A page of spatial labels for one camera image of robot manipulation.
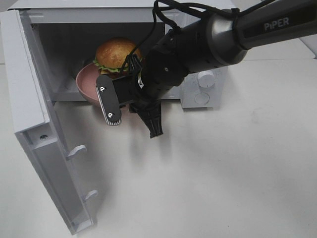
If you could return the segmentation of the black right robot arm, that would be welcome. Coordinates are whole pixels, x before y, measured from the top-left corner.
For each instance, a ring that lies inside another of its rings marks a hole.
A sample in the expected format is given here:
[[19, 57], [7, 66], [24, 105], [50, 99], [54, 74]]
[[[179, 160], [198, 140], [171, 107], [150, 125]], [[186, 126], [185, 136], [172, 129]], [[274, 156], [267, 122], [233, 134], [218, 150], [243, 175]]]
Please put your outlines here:
[[162, 96], [187, 75], [238, 64], [249, 49], [317, 32], [314, 0], [265, 0], [244, 11], [165, 0], [162, 6], [155, 1], [152, 13], [170, 30], [146, 55], [130, 105], [151, 137], [162, 135]]

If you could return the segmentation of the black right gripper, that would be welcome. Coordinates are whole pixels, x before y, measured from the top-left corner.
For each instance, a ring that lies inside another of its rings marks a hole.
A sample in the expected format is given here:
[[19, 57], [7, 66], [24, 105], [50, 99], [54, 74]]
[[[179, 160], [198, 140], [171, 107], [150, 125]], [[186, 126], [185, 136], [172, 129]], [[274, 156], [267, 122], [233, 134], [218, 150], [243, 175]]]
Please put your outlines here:
[[154, 138], [163, 135], [159, 100], [173, 87], [173, 74], [163, 71], [141, 72], [142, 68], [142, 59], [136, 54], [128, 55], [123, 62], [123, 71], [128, 74], [129, 87], [134, 98], [134, 102], [129, 106], [129, 112], [137, 112], [149, 129], [150, 138]]

